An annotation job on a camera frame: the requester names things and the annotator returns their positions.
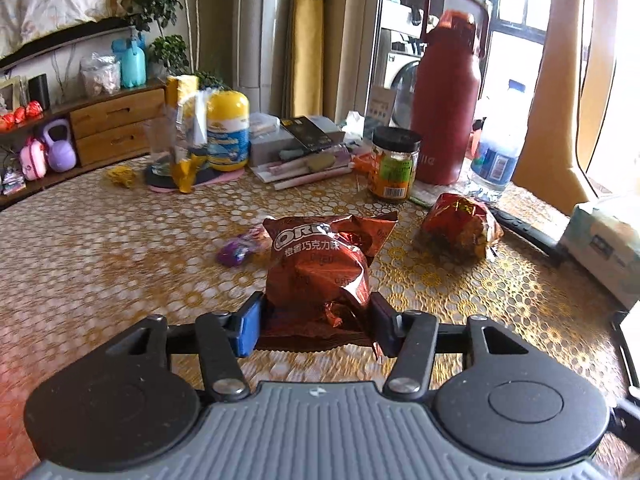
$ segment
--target red ornament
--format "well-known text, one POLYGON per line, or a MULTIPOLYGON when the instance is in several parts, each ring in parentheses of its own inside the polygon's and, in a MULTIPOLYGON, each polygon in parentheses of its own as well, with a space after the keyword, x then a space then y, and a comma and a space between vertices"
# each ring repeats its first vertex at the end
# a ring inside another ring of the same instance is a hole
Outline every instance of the red ornament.
POLYGON ((3 116, 0 116, 0 120, 3 122, 3 126, 5 126, 5 130, 9 130, 10 128, 14 127, 15 124, 15 116, 12 112, 9 112, 8 114, 4 114, 3 116))
POLYGON ((37 101, 31 101, 26 109, 27 117, 33 119, 42 113, 42 106, 37 101))
POLYGON ((24 107, 18 106, 14 112, 15 123, 20 124, 21 122, 24 121, 25 117, 26 117, 26 111, 24 110, 24 107))

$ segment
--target jar label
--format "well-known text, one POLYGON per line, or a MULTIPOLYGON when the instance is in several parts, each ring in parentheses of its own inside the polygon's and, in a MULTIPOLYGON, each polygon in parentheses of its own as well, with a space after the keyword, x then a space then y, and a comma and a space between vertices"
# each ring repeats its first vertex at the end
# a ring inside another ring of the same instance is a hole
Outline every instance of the jar label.
POLYGON ((369 189, 381 198, 401 200, 409 194, 415 176, 417 153, 408 160, 398 160, 373 147, 369 189))

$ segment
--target yellow cloth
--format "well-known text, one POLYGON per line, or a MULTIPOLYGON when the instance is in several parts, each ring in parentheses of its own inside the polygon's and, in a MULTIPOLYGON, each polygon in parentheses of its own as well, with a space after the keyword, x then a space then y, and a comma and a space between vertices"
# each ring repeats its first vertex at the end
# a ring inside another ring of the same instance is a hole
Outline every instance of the yellow cloth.
POLYGON ((291 115, 322 114, 324 0, 293 0, 291 115))
POLYGON ((114 166, 107 170, 107 177, 114 184, 124 187, 133 187, 136 181, 136 173, 128 166, 114 166))

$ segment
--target tablecloth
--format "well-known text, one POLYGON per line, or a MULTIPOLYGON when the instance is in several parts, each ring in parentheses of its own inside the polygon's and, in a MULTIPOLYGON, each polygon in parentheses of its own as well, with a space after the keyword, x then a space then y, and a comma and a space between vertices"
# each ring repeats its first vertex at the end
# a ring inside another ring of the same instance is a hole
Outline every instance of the tablecloth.
MULTIPOLYGON (((140 170, 145 159, 127 163, 140 170)), ((193 322, 211 310, 235 310, 263 290, 266 256, 238 269, 214 260, 216 250, 264 216, 373 216, 396 209, 399 222, 370 269, 370 284, 404 310, 464 323, 481 313, 586 377, 605 394, 623 396, 625 383, 610 338, 617 304, 573 262, 553 267, 546 256, 506 234, 494 262, 459 266, 418 253, 412 236, 426 212, 411 202, 389 206, 352 174, 274 191, 247 173, 193 194, 156 194, 139 181, 114 186, 106 170, 38 193, 0 214, 0 479, 19 478, 37 462, 22 423, 30 391, 149 313, 169 323, 193 322)), ((511 188, 501 207, 557 235, 562 214, 526 190, 511 188)), ((382 384, 393 360, 377 364, 368 348, 327 352, 254 352, 241 360, 253 387, 261 380, 353 381, 382 384)), ((460 358, 438 356, 432 386, 460 371, 460 358)), ((174 371, 200 383, 197 358, 174 371)), ((618 473, 629 450, 612 436, 596 460, 618 473)))

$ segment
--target black coaster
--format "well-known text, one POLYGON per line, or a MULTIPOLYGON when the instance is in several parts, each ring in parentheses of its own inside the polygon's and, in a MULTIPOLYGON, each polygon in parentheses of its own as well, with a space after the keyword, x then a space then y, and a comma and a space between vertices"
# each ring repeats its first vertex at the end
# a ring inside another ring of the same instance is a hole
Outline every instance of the black coaster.
MULTIPOLYGON (((193 150, 194 155, 207 155, 207 150, 205 148, 200 148, 198 150, 193 150)), ((163 157, 160 159, 161 162, 168 162, 169 157, 163 157)), ((209 180, 213 180, 217 176, 223 174, 223 171, 214 170, 210 168, 208 165, 205 165, 203 168, 200 168, 200 171, 196 174, 196 181, 193 183, 194 186, 198 184, 203 184, 204 182, 208 182, 209 180)), ((161 187, 163 189, 178 189, 178 186, 175 185, 174 180, 170 176, 161 176, 156 175, 151 170, 151 164, 147 165, 144 171, 145 184, 148 186, 161 187)))

